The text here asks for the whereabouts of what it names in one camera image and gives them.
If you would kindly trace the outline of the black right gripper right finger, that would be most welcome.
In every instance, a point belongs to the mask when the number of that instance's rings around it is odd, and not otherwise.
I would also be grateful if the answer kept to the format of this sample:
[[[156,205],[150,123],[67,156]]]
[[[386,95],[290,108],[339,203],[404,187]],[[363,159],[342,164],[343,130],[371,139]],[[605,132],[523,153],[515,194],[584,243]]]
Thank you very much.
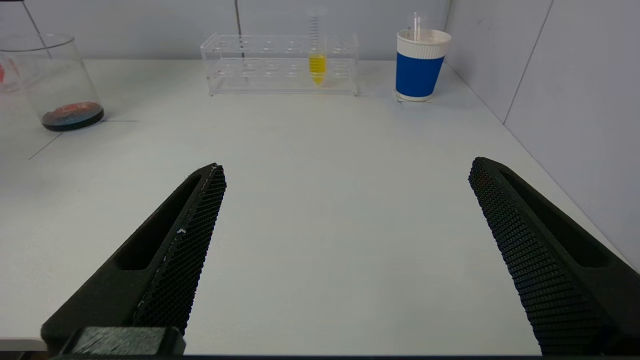
[[[640,276],[518,176],[476,157],[468,182],[543,354],[637,354]]]

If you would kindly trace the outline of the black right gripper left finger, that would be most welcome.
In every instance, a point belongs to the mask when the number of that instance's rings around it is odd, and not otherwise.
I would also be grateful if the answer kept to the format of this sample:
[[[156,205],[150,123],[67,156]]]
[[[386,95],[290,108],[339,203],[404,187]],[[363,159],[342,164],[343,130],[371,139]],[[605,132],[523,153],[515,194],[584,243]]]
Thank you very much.
[[[226,188],[215,162],[190,174],[41,326],[46,345],[85,327],[185,333]]]

